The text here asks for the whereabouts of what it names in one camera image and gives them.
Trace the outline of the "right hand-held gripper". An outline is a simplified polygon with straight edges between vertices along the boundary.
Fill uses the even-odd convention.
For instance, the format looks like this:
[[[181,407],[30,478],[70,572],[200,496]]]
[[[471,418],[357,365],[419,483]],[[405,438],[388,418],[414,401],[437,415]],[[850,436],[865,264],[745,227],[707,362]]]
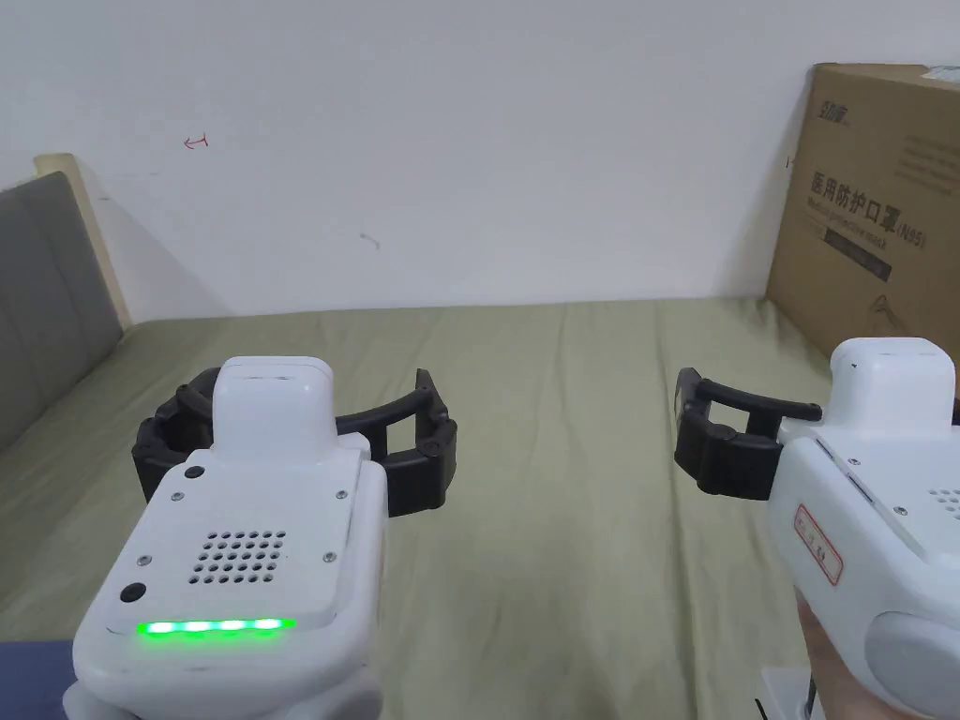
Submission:
[[[953,361],[927,339],[853,338],[833,351],[831,372],[822,410],[682,368],[675,462],[707,494],[768,501],[774,545],[857,681],[898,709],[954,719],[960,397]],[[746,430],[714,423],[714,404],[747,413]]]

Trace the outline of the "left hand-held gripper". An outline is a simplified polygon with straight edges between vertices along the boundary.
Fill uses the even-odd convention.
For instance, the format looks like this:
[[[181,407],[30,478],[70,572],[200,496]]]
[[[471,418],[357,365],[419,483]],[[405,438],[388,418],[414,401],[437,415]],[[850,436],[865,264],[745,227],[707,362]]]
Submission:
[[[390,451],[410,417],[413,447]],[[67,717],[381,716],[387,503],[390,518],[442,507],[457,434],[424,368],[336,427],[317,358],[234,357],[179,385],[137,431],[150,502],[73,640]]]

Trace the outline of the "person's right hand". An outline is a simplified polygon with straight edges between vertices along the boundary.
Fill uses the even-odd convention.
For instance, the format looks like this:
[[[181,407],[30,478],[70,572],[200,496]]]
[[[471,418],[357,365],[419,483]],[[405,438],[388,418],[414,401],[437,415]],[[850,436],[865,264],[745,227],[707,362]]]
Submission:
[[[872,695],[850,673],[832,645],[818,618],[796,590],[798,616],[817,686],[819,704],[826,719],[912,719]]]

